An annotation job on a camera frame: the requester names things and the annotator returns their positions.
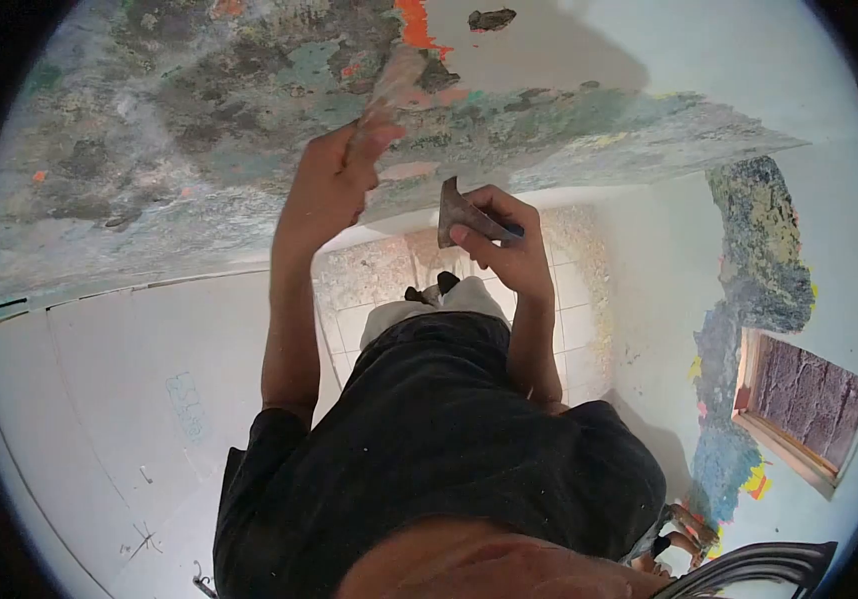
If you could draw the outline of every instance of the white cloth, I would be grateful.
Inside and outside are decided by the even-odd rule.
[[[365,349],[382,331],[402,322],[410,316],[427,314],[435,311],[466,311],[488,314],[499,318],[508,325],[508,319],[502,308],[496,303],[485,283],[479,277],[466,277],[456,284],[456,287],[442,296],[442,306],[426,305],[422,302],[390,302],[373,309],[366,320],[366,329],[359,347]]]

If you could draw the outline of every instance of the tiled floor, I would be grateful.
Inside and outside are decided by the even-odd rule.
[[[508,289],[491,270],[479,270],[468,259],[460,248],[438,250],[435,248],[435,231],[400,236],[407,238],[405,247],[409,250],[411,269],[408,271],[400,266],[402,261],[387,255],[399,252],[402,244],[391,238],[383,242],[373,242],[369,248],[357,246],[354,250],[358,256],[353,259],[332,258],[318,265],[322,272],[317,279],[317,302],[320,304],[320,314],[323,329],[327,338],[333,365],[339,377],[340,384],[349,379],[355,360],[359,356],[359,339],[370,311],[377,305],[402,299],[406,287],[413,285],[425,287],[427,283],[435,282],[435,275],[442,270],[451,270],[460,277],[475,275],[483,279],[485,288],[493,299],[502,307],[506,318],[514,318],[516,294]],[[353,262],[366,266],[374,262],[359,256],[379,255],[375,261],[382,261],[387,267],[379,273],[378,281],[371,280],[367,272],[351,274],[347,269],[354,268]],[[555,286],[555,331],[553,335],[553,352],[559,378],[562,382],[563,401],[569,405],[577,405],[590,398],[592,377],[596,376],[597,368],[592,367],[593,354],[588,345],[596,338],[596,323],[592,310],[591,295],[584,281],[584,270],[557,246],[547,247],[547,257]],[[369,289],[373,285],[392,286],[398,291],[399,297],[393,297],[386,289],[377,294]],[[348,288],[359,288],[350,291]],[[336,299],[326,297],[327,294],[341,294],[362,299],[357,305],[346,305],[346,297]]]

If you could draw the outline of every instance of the scraper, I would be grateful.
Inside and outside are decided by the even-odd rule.
[[[439,194],[436,237],[439,249],[456,245],[449,237],[449,229],[454,224],[463,224],[493,242],[515,242],[525,235],[521,226],[500,224],[493,216],[470,204],[456,189],[456,177],[453,176],[442,183],[442,193]]]

